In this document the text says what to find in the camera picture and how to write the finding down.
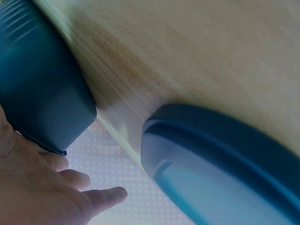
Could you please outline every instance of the finger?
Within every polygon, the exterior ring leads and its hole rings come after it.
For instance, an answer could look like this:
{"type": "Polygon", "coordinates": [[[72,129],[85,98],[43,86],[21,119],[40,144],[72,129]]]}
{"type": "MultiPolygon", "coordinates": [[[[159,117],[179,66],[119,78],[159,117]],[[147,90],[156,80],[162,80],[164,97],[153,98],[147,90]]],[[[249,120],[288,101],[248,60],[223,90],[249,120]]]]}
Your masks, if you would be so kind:
{"type": "Polygon", "coordinates": [[[111,207],[122,203],[127,198],[127,190],[123,187],[114,187],[108,190],[92,190],[83,192],[94,207],[94,216],[111,207]]]}
{"type": "Polygon", "coordinates": [[[87,188],[90,185],[90,177],[87,174],[75,170],[63,170],[61,176],[77,190],[87,188]]]}
{"type": "Polygon", "coordinates": [[[6,119],[0,106],[0,156],[6,156],[16,143],[16,132],[6,119]]]}
{"type": "Polygon", "coordinates": [[[40,155],[48,164],[50,164],[50,166],[54,170],[56,170],[58,172],[65,170],[69,167],[68,160],[63,156],[60,156],[55,153],[50,153],[50,152],[42,153],[40,155]]]}
{"type": "Polygon", "coordinates": [[[30,151],[33,151],[33,152],[37,152],[37,153],[48,153],[47,150],[41,148],[40,146],[38,146],[34,142],[29,141],[28,139],[23,137],[22,134],[18,133],[17,135],[20,138],[20,140],[22,141],[22,143],[26,145],[26,149],[28,149],[30,151]]]}

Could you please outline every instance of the skin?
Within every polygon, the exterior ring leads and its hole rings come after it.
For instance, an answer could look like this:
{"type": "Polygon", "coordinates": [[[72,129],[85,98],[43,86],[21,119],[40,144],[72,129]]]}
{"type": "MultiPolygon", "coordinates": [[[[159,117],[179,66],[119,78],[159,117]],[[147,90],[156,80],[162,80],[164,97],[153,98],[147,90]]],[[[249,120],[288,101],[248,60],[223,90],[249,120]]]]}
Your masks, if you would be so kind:
{"type": "Polygon", "coordinates": [[[80,192],[89,176],[67,167],[14,131],[0,107],[0,225],[86,225],[126,199],[122,187],[80,192]]]}

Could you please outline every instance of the white perforated surface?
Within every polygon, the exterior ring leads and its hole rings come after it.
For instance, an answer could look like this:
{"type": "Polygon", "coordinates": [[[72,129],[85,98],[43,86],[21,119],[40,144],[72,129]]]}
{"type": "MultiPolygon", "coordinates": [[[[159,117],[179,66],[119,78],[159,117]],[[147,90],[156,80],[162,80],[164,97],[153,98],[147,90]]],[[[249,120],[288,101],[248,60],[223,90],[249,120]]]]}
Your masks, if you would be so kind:
{"type": "Polygon", "coordinates": [[[90,175],[88,189],[123,186],[127,200],[89,225],[193,224],[149,179],[99,122],[92,124],[67,150],[70,168],[90,175]]]}

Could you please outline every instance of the wood grain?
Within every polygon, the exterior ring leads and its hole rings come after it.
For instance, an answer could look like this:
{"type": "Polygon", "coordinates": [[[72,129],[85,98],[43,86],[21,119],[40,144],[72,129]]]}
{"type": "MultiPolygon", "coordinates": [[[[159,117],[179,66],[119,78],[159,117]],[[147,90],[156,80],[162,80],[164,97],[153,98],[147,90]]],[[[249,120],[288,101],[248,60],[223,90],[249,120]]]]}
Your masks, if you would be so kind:
{"type": "Polygon", "coordinates": [[[299,1],[35,2],[81,64],[99,119],[136,162],[144,121],[170,102],[229,114],[300,156],[299,1]]]}

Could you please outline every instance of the wooden board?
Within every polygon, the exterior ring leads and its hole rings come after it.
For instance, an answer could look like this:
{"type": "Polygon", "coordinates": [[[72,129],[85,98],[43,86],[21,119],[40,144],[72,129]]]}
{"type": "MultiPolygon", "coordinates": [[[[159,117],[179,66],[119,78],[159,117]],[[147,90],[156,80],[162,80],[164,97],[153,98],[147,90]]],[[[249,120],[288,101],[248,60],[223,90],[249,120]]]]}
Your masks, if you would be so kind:
{"type": "Polygon", "coordinates": [[[144,121],[170,102],[227,113],[300,156],[299,1],[35,2],[77,57],[99,119],[136,162],[144,121]]]}

